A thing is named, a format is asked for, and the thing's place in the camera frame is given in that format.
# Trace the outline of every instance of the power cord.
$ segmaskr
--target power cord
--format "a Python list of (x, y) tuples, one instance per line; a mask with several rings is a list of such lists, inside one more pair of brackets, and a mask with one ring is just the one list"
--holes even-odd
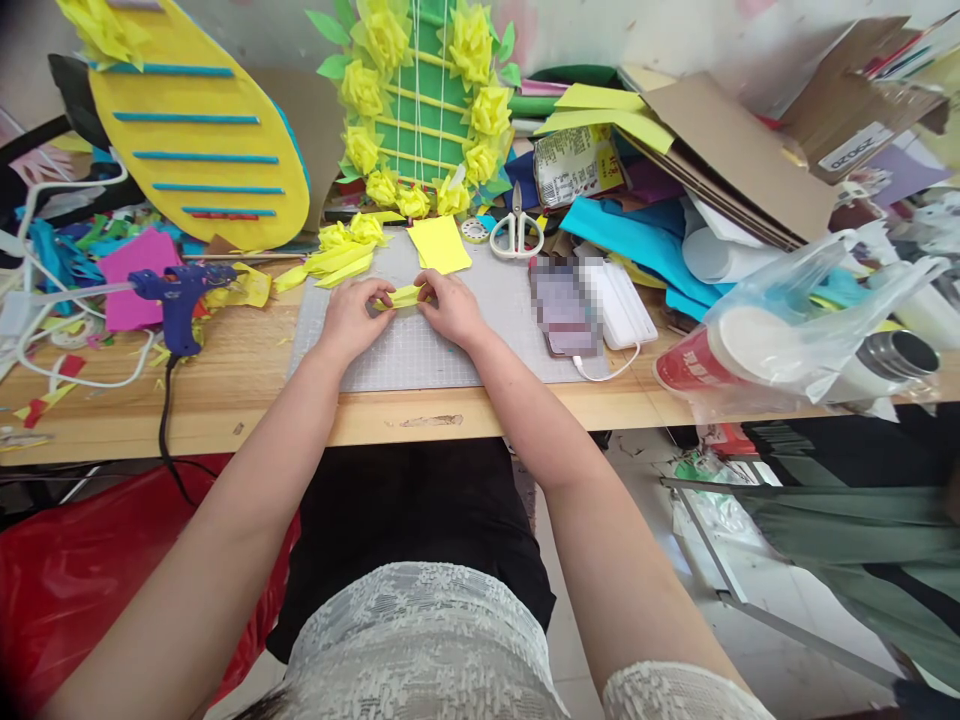
[(639, 355), (640, 355), (640, 343), (637, 343), (637, 349), (634, 351), (633, 357), (630, 358), (630, 361), (626, 365), (624, 365), (622, 368), (617, 370), (615, 373), (611, 373), (610, 375), (607, 375), (606, 377), (602, 377), (602, 378), (594, 378), (587, 375), (586, 370), (583, 369), (583, 358), (581, 358), (579, 355), (573, 356), (573, 364), (577, 368), (577, 372), (580, 373), (580, 375), (585, 380), (589, 380), (590, 382), (606, 382), (607, 380), (613, 380), (615, 377), (617, 377), (617, 375), (619, 375), (628, 367), (630, 367), (633, 364), (633, 361), (636, 360)]

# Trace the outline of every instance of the blue glue gun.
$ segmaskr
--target blue glue gun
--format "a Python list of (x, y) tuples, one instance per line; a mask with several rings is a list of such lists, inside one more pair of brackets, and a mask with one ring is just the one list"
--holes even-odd
[(164, 268), (163, 276), (153, 270), (130, 273), (127, 280), (144, 300), (163, 305), (163, 341), (174, 355), (190, 357), (200, 353), (193, 339), (193, 309), (208, 290), (226, 287), (237, 279), (237, 271), (225, 266), (178, 265)]

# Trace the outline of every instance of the pink paper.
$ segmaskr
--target pink paper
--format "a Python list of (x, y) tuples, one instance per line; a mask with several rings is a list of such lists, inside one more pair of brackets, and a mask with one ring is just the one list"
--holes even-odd
[(744, 20), (753, 20), (777, 4), (777, 0), (737, 0), (737, 11)]
[[(167, 233), (156, 228), (144, 231), (133, 242), (97, 263), (107, 283), (126, 282), (127, 276), (140, 270), (162, 275), (165, 268), (182, 265), (177, 248)], [(127, 332), (163, 322), (163, 308), (156, 300), (144, 300), (133, 290), (107, 295), (107, 330)]]

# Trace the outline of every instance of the cutting mat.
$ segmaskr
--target cutting mat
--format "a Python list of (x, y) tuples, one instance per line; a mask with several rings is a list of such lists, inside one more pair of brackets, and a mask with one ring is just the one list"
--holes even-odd
[[(420, 273), (417, 249), (404, 229), (385, 228), (390, 245), (377, 248), (370, 272), (361, 277), (386, 278), (395, 287), (409, 285)], [(570, 358), (552, 358), (537, 327), (530, 300), (527, 262), (501, 260), (487, 244), (465, 243), (473, 266), (457, 273), (477, 297), (490, 327), (506, 340), (527, 367), (545, 383), (585, 382)], [(323, 330), (330, 300), (324, 290), (307, 279), (293, 341), (290, 373), (313, 347)], [(593, 377), (610, 372), (604, 355), (584, 358), (584, 369)], [(397, 317), (373, 346), (347, 370), (344, 392), (418, 390), (423, 388), (482, 385), (465, 352), (434, 332), (416, 307), (397, 311)]]

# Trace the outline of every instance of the black pants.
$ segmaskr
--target black pants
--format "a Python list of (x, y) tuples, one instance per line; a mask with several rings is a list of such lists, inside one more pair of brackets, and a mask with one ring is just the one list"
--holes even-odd
[(556, 597), (499, 438), (328, 448), (300, 505), (302, 534), (267, 649), (288, 662), (307, 619), (393, 562), (446, 562), (498, 578), (544, 631)]

